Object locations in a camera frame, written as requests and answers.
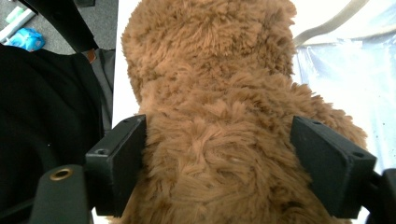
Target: brown fur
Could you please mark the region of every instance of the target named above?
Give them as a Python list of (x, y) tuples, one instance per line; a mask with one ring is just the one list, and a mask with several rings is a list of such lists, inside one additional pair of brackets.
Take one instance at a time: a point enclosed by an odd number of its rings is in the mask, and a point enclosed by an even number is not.
[(292, 83), (288, 0), (143, 0), (122, 36), (144, 170), (122, 223), (331, 223), (290, 144), (293, 116), (365, 147), (351, 117)]

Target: black metal bar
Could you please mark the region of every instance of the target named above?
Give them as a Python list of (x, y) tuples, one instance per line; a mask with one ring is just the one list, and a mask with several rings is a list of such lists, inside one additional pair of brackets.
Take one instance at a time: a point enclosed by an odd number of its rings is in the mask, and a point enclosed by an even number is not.
[(74, 0), (77, 7), (94, 7), (95, 0)]
[(29, 7), (30, 10), (32, 10), (36, 15), (38, 14), (37, 10), (35, 10), (32, 6), (30, 6), (25, 0), (19, 0), (22, 4), (24, 4), (26, 7)]
[(359, 202), (367, 210), (370, 211), (370, 216), (367, 219), (368, 224), (387, 223), (387, 221), (385, 220), (384, 204), (382, 204), (381, 202), (381, 197), (379, 193), (381, 178), (381, 175), (373, 173), (370, 181), (361, 186)]
[(41, 176), (29, 223), (92, 223), (81, 166), (60, 166)]
[(396, 223), (396, 169), (384, 171), (379, 188), (386, 219), (389, 223)]
[(294, 117), (290, 140), (313, 179), (312, 190), (329, 214), (356, 218), (361, 186), (370, 181), (376, 158), (312, 119)]
[(86, 154), (90, 197), (100, 216), (120, 217), (142, 167), (146, 117), (120, 122)]

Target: brown plush toy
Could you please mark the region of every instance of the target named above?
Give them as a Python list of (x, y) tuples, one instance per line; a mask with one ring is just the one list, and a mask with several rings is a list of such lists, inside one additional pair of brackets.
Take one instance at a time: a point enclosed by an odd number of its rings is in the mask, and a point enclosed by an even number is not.
[(122, 36), (148, 118), (120, 223), (337, 223), (290, 143), (293, 116), (365, 133), (293, 83), (288, 0), (143, 0)]

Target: screw hole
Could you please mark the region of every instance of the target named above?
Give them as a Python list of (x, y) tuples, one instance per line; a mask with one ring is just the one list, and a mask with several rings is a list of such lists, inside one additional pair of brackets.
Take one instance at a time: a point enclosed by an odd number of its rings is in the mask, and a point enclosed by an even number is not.
[(361, 153), (361, 152), (353, 152), (352, 155), (354, 155), (356, 157), (359, 157), (359, 158), (363, 158), (364, 157), (364, 154)]
[(53, 181), (59, 181), (59, 180), (66, 179), (67, 177), (69, 177), (72, 174), (73, 174), (72, 169), (64, 168), (64, 169), (58, 170), (57, 172), (50, 175), (49, 179), (51, 179)]
[(64, 20), (64, 14), (62, 12), (55, 12), (52, 14), (52, 18), (55, 19), (56, 21), (63, 21)]
[(106, 155), (107, 154), (107, 150), (106, 149), (97, 149), (96, 151), (96, 154), (99, 154), (99, 155)]

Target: brass ring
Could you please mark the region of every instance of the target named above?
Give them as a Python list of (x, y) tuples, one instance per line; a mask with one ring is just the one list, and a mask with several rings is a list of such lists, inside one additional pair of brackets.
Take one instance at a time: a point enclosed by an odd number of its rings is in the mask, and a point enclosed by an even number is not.
[(67, 177), (69, 177), (72, 174), (73, 174), (72, 169), (63, 168), (63, 169), (58, 170), (57, 172), (53, 173), (52, 175), (50, 175), (49, 179), (51, 179), (53, 181), (59, 181), (59, 180), (66, 179)]

